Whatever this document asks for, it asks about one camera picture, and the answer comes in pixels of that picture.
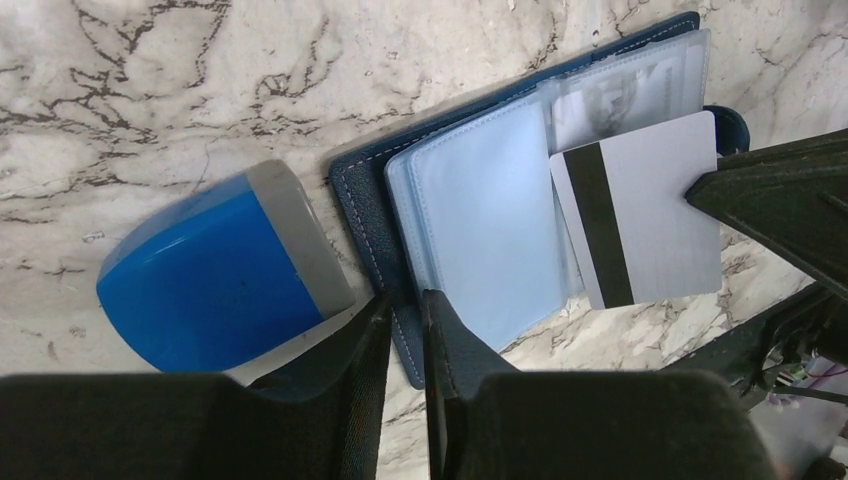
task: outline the white marble countertop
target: white marble countertop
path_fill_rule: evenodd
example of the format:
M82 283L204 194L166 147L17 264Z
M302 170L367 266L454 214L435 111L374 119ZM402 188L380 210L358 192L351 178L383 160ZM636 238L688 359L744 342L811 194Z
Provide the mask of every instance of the white marble countertop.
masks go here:
M0 374L149 371L99 308L104 256L142 219L279 158L360 298L326 153L400 117L683 10L712 29L707 101L753 147L848 126L848 3L791 0L0 0ZM655 368L809 280L723 232L717 294L591 312L508 348L523 369ZM425 478L420 392L392 358L380 478Z

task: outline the card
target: card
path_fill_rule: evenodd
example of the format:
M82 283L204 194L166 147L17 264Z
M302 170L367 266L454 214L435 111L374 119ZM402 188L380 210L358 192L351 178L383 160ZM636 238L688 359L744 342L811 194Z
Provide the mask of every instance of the card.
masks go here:
M592 308L721 288L719 223L684 199L716 170L710 112L557 153L550 163Z

